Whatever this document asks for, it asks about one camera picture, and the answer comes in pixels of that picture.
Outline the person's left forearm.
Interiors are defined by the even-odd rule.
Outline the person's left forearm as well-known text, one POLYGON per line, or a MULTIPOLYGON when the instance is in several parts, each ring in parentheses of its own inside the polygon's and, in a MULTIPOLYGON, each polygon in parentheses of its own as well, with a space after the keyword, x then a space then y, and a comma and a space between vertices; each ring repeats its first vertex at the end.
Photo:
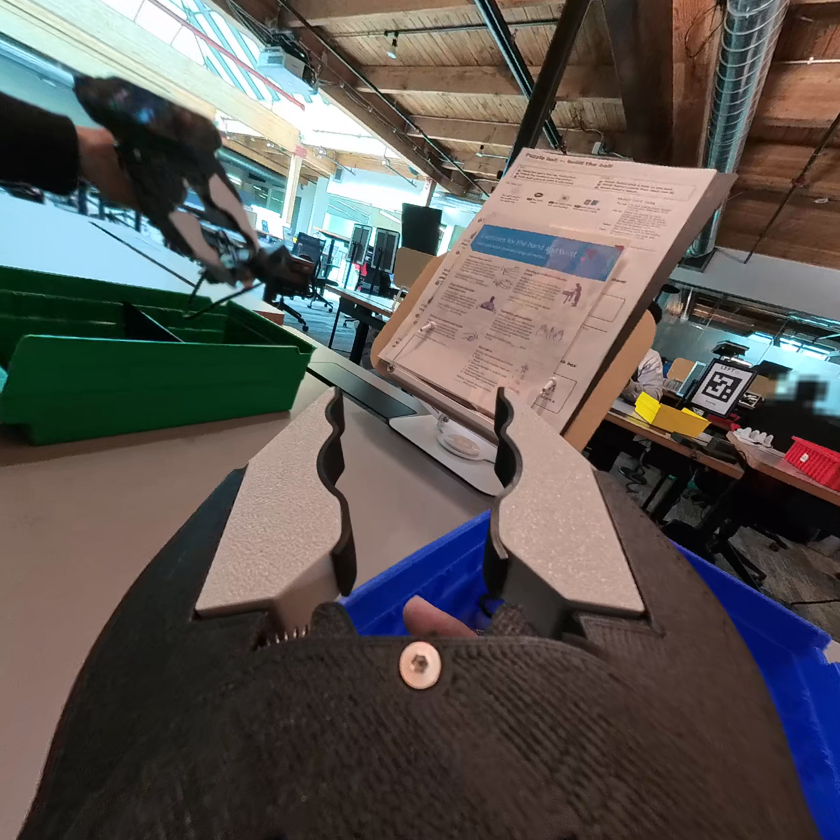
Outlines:
POLYGON ((1 95, 1 180, 68 195, 78 185, 76 125, 63 115, 1 95))

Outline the person's left hand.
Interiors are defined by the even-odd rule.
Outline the person's left hand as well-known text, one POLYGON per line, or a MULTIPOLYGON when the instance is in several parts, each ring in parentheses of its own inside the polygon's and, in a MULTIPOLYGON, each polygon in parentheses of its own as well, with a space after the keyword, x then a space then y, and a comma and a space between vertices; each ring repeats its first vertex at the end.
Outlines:
POLYGON ((77 125, 80 177, 110 202, 139 210, 130 178, 123 169, 116 140, 106 129, 77 125))

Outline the green plastic bin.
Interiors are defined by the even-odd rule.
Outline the green plastic bin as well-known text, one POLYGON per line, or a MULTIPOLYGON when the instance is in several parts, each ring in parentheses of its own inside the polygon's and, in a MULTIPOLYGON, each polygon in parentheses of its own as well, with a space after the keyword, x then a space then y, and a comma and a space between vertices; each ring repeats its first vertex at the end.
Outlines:
POLYGON ((2 268, 1 421, 32 445, 285 412, 313 352, 236 301, 2 268), (124 301, 182 343, 126 340, 124 301))

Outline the silver ventilation duct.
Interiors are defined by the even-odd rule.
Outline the silver ventilation duct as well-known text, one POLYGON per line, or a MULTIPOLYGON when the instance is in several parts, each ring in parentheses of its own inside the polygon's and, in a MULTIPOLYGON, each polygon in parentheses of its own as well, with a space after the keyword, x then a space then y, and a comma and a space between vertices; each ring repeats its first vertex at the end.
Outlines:
POLYGON ((735 174, 788 13, 788 1, 721 4, 717 64, 711 86, 702 162, 735 174))

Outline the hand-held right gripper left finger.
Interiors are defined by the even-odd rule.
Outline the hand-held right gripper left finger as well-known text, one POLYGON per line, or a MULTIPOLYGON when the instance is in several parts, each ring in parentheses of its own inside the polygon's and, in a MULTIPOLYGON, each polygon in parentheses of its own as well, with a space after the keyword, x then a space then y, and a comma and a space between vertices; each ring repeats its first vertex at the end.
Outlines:
POLYGON ((196 601, 201 618, 268 614, 281 638, 314 628, 317 609, 357 575, 344 472, 343 395, 328 388, 245 468, 196 601))

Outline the black flat pad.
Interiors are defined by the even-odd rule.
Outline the black flat pad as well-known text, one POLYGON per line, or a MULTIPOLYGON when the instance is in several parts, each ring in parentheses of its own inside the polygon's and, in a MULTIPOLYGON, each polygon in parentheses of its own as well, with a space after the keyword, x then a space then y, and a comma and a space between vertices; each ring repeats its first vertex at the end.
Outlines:
POLYGON ((338 387, 354 404, 384 422, 421 413, 411 396, 356 365, 315 360, 309 363, 308 372, 324 384, 338 387))

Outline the red plastic bin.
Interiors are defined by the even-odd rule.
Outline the red plastic bin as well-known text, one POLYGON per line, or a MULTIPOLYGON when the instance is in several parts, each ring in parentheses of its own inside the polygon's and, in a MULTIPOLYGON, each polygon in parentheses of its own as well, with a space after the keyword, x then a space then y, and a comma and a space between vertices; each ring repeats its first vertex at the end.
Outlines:
POLYGON ((839 491, 839 453, 801 437, 793 436, 784 460, 815 483, 839 491))

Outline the black office chair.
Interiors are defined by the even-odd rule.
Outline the black office chair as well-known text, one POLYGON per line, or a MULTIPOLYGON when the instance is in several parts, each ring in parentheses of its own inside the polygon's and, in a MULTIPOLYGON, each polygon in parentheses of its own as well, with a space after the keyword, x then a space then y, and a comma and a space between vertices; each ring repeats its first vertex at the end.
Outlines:
POLYGON ((299 233, 291 246, 266 248, 261 255, 261 300, 291 316, 303 333, 309 332, 309 326, 303 316, 289 305, 289 299, 316 300, 322 302, 330 312, 333 310, 333 305, 322 295, 326 281, 319 275, 324 245, 325 240, 322 238, 299 233))

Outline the white ceiling unit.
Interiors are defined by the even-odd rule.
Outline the white ceiling unit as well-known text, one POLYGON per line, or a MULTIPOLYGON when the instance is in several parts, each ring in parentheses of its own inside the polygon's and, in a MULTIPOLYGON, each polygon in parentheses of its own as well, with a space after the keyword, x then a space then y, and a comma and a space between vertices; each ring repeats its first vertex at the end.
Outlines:
POLYGON ((289 90, 312 88, 314 76, 305 58, 282 46, 267 46, 259 52, 256 70, 261 76, 289 90))

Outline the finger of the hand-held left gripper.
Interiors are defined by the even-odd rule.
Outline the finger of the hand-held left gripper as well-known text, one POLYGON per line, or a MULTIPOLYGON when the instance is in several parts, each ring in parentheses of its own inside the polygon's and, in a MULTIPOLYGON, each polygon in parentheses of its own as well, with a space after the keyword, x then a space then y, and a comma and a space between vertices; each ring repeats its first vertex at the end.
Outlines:
POLYGON ((191 213, 174 210, 169 214, 169 221, 177 233, 182 250, 190 259, 201 264, 210 281, 226 282, 227 268, 215 247, 205 239, 198 219, 191 213))
POLYGON ((210 172, 200 174, 196 194, 201 199, 205 213, 211 215, 221 227, 241 237, 250 253, 259 252, 256 229, 249 221, 238 192, 222 167, 212 167, 210 172))

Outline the blue plastic bin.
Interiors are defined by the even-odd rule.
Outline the blue plastic bin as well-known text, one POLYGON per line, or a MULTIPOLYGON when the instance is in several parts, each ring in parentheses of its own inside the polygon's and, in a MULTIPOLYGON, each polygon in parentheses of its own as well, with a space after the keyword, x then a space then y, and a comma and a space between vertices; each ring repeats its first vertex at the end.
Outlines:
MULTIPOLYGON (((341 603, 362 635, 405 636, 403 607, 419 595, 472 628, 480 606, 490 511, 356 586, 341 603)), ((822 838, 839 838, 839 671, 827 633, 675 542, 717 597, 752 654, 780 718, 822 838)))

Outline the black bin divider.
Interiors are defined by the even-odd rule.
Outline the black bin divider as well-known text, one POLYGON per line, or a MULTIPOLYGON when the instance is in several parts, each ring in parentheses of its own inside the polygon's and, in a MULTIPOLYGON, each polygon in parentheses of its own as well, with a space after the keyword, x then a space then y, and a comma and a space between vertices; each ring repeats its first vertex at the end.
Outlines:
POLYGON ((182 343, 172 331, 129 301, 122 303, 122 325, 126 340, 153 343, 182 343))

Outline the blue header leaflet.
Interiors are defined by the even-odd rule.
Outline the blue header leaflet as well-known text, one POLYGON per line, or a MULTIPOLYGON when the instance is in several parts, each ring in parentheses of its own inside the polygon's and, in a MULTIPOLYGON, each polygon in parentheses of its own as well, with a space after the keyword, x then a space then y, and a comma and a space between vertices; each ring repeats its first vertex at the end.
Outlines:
POLYGON ((490 214, 446 260, 384 359, 481 413, 501 386, 534 402, 628 246, 612 234, 528 229, 490 214))

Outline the printed tag sign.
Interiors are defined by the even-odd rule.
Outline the printed tag sign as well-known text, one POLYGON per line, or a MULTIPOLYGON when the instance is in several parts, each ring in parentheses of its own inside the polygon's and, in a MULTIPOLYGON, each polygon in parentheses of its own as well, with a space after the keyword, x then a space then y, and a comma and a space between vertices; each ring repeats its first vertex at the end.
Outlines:
POLYGON ((694 413, 727 417, 756 375, 751 365, 736 360, 715 359, 693 386, 685 407, 694 413))

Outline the black metal pole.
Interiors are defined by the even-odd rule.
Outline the black metal pole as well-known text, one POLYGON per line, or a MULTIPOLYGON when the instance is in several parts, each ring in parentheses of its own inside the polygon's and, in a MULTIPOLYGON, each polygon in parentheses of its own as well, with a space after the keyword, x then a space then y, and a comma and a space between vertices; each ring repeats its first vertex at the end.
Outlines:
POLYGON ((537 80, 528 95, 528 105, 511 147, 504 172, 508 172, 520 152, 537 147, 539 134, 549 147, 565 153, 564 137, 552 119, 556 94, 568 66, 574 42, 583 24, 590 1, 567 1, 563 5, 537 80))

